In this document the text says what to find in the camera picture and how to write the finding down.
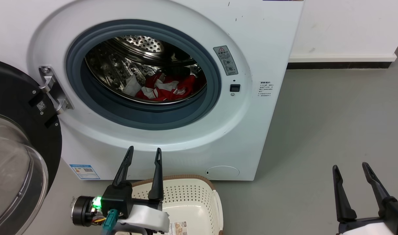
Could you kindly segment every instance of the blue label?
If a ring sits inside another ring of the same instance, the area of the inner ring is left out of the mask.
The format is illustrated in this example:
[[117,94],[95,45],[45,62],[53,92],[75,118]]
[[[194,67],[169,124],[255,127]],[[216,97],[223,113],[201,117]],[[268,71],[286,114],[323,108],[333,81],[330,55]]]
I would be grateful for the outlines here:
[[82,180],[100,180],[100,177],[94,171],[91,165],[70,164],[70,167]]

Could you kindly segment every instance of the warning label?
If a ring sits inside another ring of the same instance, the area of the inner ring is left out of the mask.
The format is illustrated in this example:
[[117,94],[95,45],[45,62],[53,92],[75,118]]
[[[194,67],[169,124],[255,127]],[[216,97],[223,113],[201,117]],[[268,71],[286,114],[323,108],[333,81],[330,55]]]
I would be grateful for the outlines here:
[[274,85],[272,82],[260,81],[257,96],[270,97],[273,92]]
[[235,62],[227,46],[214,47],[214,51],[218,55],[227,76],[238,74]]
[[70,167],[74,170],[74,172],[82,180],[99,180],[100,179],[100,177],[93,170],[93,167],[91,167],[91,165],[70,164]]

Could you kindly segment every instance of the printed label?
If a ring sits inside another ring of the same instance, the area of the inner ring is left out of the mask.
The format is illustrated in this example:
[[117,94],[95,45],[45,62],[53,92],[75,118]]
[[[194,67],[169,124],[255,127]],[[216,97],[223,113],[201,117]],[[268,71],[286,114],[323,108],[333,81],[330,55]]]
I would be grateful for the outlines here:
[[233,61],[232,55],[227,46],[214,47],[214,51],[222,63],[222,67],[225,70],[226,76],[238,74],[235,61]]
[[274,85],[272,82],[260,81],[257,96],[270,97],[273,92]]
[[93,170],[91,165],[74,165],[70,164],[70,167],[74,170],[74,172],[80,177],[82,180],[99,180],[99,176]]
[[169,231],[165,235],[188,235],[187,222],[170,223]]

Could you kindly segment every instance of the baseboard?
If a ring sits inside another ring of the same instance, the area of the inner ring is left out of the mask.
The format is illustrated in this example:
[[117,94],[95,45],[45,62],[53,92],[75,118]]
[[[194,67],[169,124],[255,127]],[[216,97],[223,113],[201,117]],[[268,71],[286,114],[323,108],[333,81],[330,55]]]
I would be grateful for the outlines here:
[[288,63],[287,70],[387,69],[392,62],[301,62]]
[[289,63],[318,62],[393,62],[393,55],[291,55]]

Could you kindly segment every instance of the green led light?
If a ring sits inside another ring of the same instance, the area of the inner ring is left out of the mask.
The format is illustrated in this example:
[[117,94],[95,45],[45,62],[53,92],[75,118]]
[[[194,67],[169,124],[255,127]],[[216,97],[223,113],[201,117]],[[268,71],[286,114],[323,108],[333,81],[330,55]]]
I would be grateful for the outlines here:
[[100,197],[100,196],[95,197],[93,199],[93,207],[96,208],[96,209],[101,209],[102,208],[101,200],[102,200],[102,197]]

